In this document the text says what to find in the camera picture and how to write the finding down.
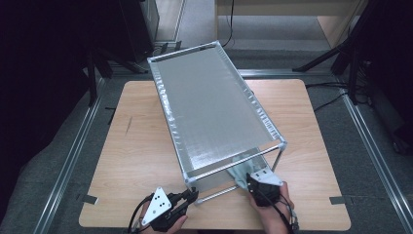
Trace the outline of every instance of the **black tape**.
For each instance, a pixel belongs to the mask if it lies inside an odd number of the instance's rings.
[[[331,205],[346,204],[344,197],[330,197]]]
[[[76,200],[95,205],[98,201],[98,198],[87,194],[79,194]]]

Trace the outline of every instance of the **aluminum rail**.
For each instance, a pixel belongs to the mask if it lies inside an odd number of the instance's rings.
[[[361,113],[359,112],[359,108],[353,105],[348,96],[343,96],[343,99],[350,112],[350,115],[352,116],[356,124],[358,133],[360,134],[361,139],[364,142],[371,162],[373,163],[377,174],[382,180],[389,198],[393,203],[395,212],[397,213],[401,224],[403,225],[406,233],[413,233],[413,214],[406,197],[403,195],[400,187],[397,184],[397,181],[394,179],[394,176],[386,163],[385,158],[383,157],[373,136],[368,130],[367,125],[364,122]]]
[[[313,69],[307,72],[296,72],[291,69],[238,69],[245,79],[271,79],[274,77],[298,76],[331,76],[330,69]]]
[[[106,82],[103,78],[100,78],[98,83],[98,93],[102,94]],[[43,210],[37,225],[33,231],[34,234],[44,234],[48,233],[52,221],[55,217],[58,205],[63,197],[64,191],[67,187],[67,183],[72,176],[73,169],[76,166],[77,159],[79,157],[80,151],[82,150],[83,144],[85,142],[86,136],[88,135],[91,124],[94,120],[94,116],[100,105],[100,96],[94,102],[94,105],[88,109],[85,119],[82,122],[80,130],[75,137],[75,140],[70,148],[67,155],[66,161],[58,175],[55,186],[49,195],[48,201],[46,203],[45,209]]]

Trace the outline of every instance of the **metal frame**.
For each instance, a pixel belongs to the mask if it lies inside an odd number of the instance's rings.
[[[263,155],[278,149],[275,169],[286,141],[218,41],[148,63],[188,188],[203,192],[233,180],[223,171],[252,159],[260,169],[271,169]]]

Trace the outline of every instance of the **metal rod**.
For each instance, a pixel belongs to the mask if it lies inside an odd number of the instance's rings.
[[[195,204],[196,206],[198,206],[198,205],[200,205],[201,203],[204,203],[204,202],[206,202],[206,201],[209,200],[209,199],[215,198],[215,197],[220,196],[220,195],[222,195],[222,194],[225,194],[225,193],[227,193],[227,192],[231,192],[232,190],[235,190],[235,189],[237,189],[237,188],[238,188],[238,185],[234,185],[234,186],[229,187],[229,188],[227,188],[227,189],[224,189],[224,190],[221,190],[221,191],[216,192],[216,193],[214,193],[214,194],[211,194],[211,195],[209,195],[209,196],[206,196],[205,198],[200,198],[200,199],[198,199],[194,204]]]
[[[263,155],[263,154],[269,153],[269,152],[271,152],[271,151],[273,151],[273,150],[276,150],[276,149],[278,149],[278,148],[279,148],[278,145],[273,146],[273,147],[270,147],[270,148],[268,148],[268,149],[266,149],[266,150],[263,150],[263,151],[261,151],[261,152],[259,152],[259,153],[256,153],[256,154],[254,154],[254,155],[248,156],[248,157],[246,157],[246,158],[243,158],[243,159],[240,160],[240,161],[237,161],[237,162],[234,162],[234,163],[230,163],[230,164],[227,164],[227,165],[225,165],[225,166],[219,167],[219,168],[217,168],[217,169],[215,169],[215,170],[209,171],[209,172],[207,172],[207,173],[194,176],[193,179],[194,179],[194,180],[198,180],[198,179],[201,179],[201,178],[203,178],[203,177],[207,177],[207,176],[210,176],[210,175],[212,175],[212,174],[221,172],[221,171],[223,171],[223,170],[225,170],[225,169],[234,167],[234,166],[236,166],[236,165],[238,165],[238,164],[240,164],[240,163],[243,163],[243,162],[245,162],[245,161],[248,161],[249,159],[255,158],[255,157],[259,156],[259,155]]]
[[[280,150],[279,155],[277,155],[276,161],[273,164],[273,168],[271,169],[271,171],[275,171],[276,170],[276,166],[280,161],[280,158],[282,157],[282,153],[283,153],[283,149]]]
[[[291,69],[238,69],[240,75],[245,79],[271,79],[274,77],[292,76],[330,76],[331,71],[328,68],[315,68],[307,72],[297,72]]]

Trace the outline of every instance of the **gray carpet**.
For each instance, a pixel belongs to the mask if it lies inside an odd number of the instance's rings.
[[[228,50],[227,52],[238,69],[291,68],[302,65],[322,53],[237,50]],[[331,62],[332,59],[319,67],[329,67]],[[125,229],[83,228],[78,223],[82,203],[77,201],[77,195],[88,192],[109,129],[108,122],[113,113],[113,110],[105,107],[116,107],[127,81],[151,79],[149,74],[131,74],[120,66],[115,66],[114,69],[114,77],[108,80],[106,89],[101,94],[100,107],[49,233],[125,233]],[[335,81],[335,78],[331,76],[297,76],[294,78],[300,78],[306,84]],[[316,107],[336,98],[339,92],[333,88],[312,88],[309,89],[309,95],[313,107]],[[0,233],[33,232],[86,114],[87,106],[88,96],[85,95],[60,128],[54,141],[24,168],[10,201],[9,210],[0,227]],[[386,152],[403,190],[411,197],[413,194],[410,183],[413,165],[411,158],[394,154],[389,149],[391,144],[374,111],[368,106],[363,106],[362,109],[366,112],[366,121],[372,126],[372,132],[377,136],[377,141]],[[352,227],[343,233],[404,233],[394,207],[380,178],[378,178],[344,102],[339,99],[317,111],[316,116],[342,194],[353,201],[351,204],[347,204]],[[337,232],[303,231],[301,233]]]

